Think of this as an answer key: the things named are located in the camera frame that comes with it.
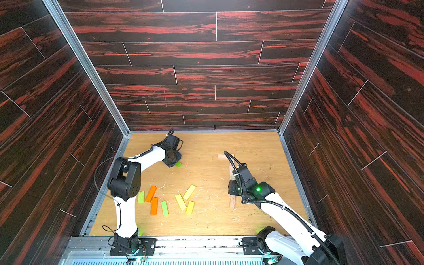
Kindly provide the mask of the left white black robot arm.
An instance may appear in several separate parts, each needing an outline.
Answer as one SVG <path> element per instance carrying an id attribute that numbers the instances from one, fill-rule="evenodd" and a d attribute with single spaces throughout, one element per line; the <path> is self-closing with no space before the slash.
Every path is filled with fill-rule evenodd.
<path id="1" fill-rule="evenodd" d="M 141 243 L 135 220 L 135 199 L 141 188 L 141 173 L 158 162 L 174 167 L 182 158 L 182 144 L 183 141 L 174 135 L 174 129 L 170 129 L 162 141 L 151 145 L 145 152 L 116 158 L 107 188 L 115 204 L 117 228 L 102 226 L 103 230 L 113 233 L 112 250 L 127 255 L 139 251 Z"/>

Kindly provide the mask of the orange block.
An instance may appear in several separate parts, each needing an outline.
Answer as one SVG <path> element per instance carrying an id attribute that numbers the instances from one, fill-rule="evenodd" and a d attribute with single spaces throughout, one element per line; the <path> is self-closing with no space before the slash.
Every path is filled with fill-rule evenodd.
<path id="1" fill-rule="evenodd" d="M 151 200 L 150 215 L 152 216 L 157 215 L 158 205 L 159 205 L 159 199 L 157 197 L 153 197 Z"/>
<path id="2" fill-rule="evenodd" d="M 151 186 L 151 188 L 150 188 L 150 190 L 148 192 L 148 195 L 146 196 L 145 201 L 148 202 L 148 203 L 150 203 L 152 201 L 152 199 L 153 199 L 156 191 L 157 191 L 157 187 L 155 185 Z"/>

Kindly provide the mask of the small light green block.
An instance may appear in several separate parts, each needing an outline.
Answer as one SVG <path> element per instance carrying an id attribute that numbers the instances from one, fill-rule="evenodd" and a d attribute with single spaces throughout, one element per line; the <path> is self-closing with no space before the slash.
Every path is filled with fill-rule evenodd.
<path id="1" fill-rule="evenodd" d="M 138 203 L 144 203 L 145 202 L 145 192 L 139 192 L 138 193 Z"/>

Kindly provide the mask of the upper orange block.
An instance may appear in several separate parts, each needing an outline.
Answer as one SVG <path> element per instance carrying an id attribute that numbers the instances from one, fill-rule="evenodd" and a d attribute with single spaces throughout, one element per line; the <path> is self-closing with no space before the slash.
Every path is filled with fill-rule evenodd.
<path id="1" fill-rule="evenodd" d="M 148 192 L 148 195 L 146 196 L 145 201 L 148 202 L 148 203 L 150 203 L 152 201 L 152 199 L 153 199 L 156 191 L 157 191 L 157 187 L 155 185 L 151 186 L 151 188 L 150 188 L 150 190 Z"/>

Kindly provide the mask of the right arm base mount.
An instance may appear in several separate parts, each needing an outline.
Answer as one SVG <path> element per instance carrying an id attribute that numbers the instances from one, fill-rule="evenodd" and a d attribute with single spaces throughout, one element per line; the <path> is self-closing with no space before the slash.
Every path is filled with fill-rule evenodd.
<path id="1" fill-rule="evenodd" d="M 271 251 L 266 243 L 267 236 L 273 231 L 275 228 L 267 226 L 256 237 L 243 237 L 239 245 L 243 248 L 244 255 L 278 255 L 277 252 Z"/>

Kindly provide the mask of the small yellow block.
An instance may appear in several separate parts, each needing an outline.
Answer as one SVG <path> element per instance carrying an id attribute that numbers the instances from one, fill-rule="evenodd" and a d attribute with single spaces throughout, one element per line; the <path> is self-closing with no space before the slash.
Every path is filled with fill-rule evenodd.
<path id="1" fill-rule="evenodd" d="M 193 202 L 193 201 L 189 201 L 188 202 L 187 210 L 186 210 L 186 214 L 187 215 L 192 215 L 193 214 L 194 206 L 195 206 L 195 202 Z"/>

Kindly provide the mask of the lower orange block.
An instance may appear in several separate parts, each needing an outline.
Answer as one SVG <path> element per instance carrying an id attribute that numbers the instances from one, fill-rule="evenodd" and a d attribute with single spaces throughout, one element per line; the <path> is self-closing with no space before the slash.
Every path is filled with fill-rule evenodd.
<path id="1" fill-rule="evenodd" d="M 159 205 L 159 199 L 157 197 L 153 197 L 151 200 L 150 215 L 152 216 L 157 215 L 158 205 Z"/>

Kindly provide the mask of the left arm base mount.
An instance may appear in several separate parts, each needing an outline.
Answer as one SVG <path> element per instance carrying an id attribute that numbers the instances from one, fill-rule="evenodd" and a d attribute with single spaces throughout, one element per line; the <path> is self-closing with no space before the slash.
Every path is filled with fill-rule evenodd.
<path id="1" fill-rule="evenodd" d="M 113 236 L 111 256 L 153 256 L 156 249 L 157 238 L 140 237 L 138 231 L 131 237 Z"/>

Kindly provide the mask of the long light green block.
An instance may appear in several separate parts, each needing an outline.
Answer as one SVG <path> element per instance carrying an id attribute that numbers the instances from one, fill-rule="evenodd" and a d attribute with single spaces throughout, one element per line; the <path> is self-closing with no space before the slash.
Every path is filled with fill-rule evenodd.
<path id="1" fill-rule="evenodd" d="M 163 216 L 169 216 L 169 210 L 168 210 L 168 206 L 167 206 L 166 201 L 161 202 L 161 209 L 162 209 Z"/>

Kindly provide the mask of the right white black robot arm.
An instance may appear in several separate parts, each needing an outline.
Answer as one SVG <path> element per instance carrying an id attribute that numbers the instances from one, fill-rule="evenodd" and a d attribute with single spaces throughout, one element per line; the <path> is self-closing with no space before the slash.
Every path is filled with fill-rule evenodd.
<path id="1" fill-rule="evenodd" d="M 247 165 L 224 152 L 233 167 L 234 179 L 229 194 L 241 197 L 242 204 L 253 204 L 272 217 L 291 236 L 267 226 L 256 236 L 257 246 L 265 255 L 280 254 L 296 265 L 345 265 L 346 251 L 337 235 L 327 235 L 297 214 L 268 183 L 258 183 Z"/>

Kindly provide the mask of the aluminium front rail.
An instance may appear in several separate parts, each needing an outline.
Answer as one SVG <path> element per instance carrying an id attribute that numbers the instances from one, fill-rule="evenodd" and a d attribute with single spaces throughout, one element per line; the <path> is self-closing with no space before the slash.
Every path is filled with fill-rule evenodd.
<path id="1" fill-rule="evenodd" d="M 111 256 L 110 236 L 72 237 L 61 265 L 291 265 L 282 255 L 244 255 L 243 237 L 142 236 L 157 238 L 153 256 Z"/>

